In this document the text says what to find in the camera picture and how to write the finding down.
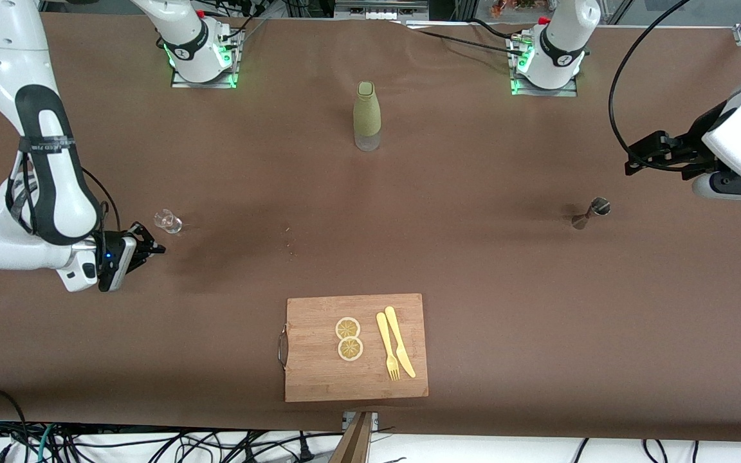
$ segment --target yellow knife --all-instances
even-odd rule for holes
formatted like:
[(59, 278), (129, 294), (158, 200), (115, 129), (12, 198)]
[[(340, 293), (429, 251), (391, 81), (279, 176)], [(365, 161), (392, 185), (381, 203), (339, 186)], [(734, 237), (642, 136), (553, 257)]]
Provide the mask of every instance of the yellow knife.
[(405, 343), (402, 342), (402, 334), (399, 333), (399, 322), (396, 320), (396, 311), (390, 305), (385, 308), (385, 316), (388, 317), (388, 323), (390, 323), (390, 328), (394, 331), (394, 337), (396, 338), (396, 357), (399, 358), (399, 363), (402, 363), (405, 372), (408, 372), (408, 376), (415, 378), (417, 372), (414, 372), (411, 359), (408, 358), (408, 353), (405, 352)]

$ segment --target brown tabletop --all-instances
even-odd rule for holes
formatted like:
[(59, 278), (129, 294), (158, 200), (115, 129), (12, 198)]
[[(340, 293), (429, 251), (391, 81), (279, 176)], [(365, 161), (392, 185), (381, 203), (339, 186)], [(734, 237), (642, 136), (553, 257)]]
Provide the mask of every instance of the brown tabletop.
[[(597, 30), (579, 97), (535, 98), (500, 53), (383, 21), (270, 21), (220, 91), (169, 88), (146, 17), (44, 20), (83, 166), (126, 226), (185, 229), (154, 228), (167, 254), (118, 293), (0, 271), (0, 389), (27, 419), (335, 429), (366, 406), (402, 433), (741, 439), (741, 203), (624, 176), (607, 94), (641, 30)], [(739, 83), (730, 30), (656, 30), (620, 129), (682, 134)], [(16, 148), (0, 115), (0, 182)], [(612, 213), (572, 229), (594, 196)], [(286, 299), (377, 293), (424, 295), (430, 396), (283, 403)]]

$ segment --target dried citrus slice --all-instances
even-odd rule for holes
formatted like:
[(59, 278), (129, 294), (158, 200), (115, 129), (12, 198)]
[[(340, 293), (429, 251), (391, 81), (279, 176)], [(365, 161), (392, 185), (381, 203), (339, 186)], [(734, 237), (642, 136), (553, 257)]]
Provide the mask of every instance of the dried citrus slice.
[(358, 337), (348, 336), (339, 341), (337, 351), (342, 360), (354, 361), (356, 358), (361, 357), (362, 349), (364, 348), (362, 347), (362, 342)]
[(344, 339), (348, 336), (358, 336), (360, 330), (359, 322), (352, 316), (346, 316), (336, 323), (336, 335), (339, 339)]

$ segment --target wooden cutting board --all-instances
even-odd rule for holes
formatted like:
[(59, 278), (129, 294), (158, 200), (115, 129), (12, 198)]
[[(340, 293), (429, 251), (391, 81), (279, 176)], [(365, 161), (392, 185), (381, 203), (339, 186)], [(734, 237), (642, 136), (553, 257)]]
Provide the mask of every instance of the wooden cutting board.
[[(391, 381), (385, 366), (385, 345), (376, 314), (391, 305), (416, 377), (399, 366), (399, 381)], [(361, 357), (339, 357), (336, 323), (350, 316), (360, 325)], [(288, 299), (288, 360), (285, 402), (358, 401), (427, 396), (425, 324), (421, 294), (302, 297)], [(396, 339), (390, 332), (396, 354)]]

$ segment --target teal cable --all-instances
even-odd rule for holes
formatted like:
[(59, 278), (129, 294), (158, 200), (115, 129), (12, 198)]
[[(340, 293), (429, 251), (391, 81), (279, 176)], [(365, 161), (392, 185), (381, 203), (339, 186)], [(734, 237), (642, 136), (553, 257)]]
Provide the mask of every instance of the teal cable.
[(44, 429), (44, 433), (42, 433), (42, 440), (39, 440), (39, 454), (36, 457), (36, 463), (42, 463), (42, 460), (44, 460), (44, 443), (48, 441), (48, 435), (51, 429), (53, 429), (53, 424), (49, 424)]

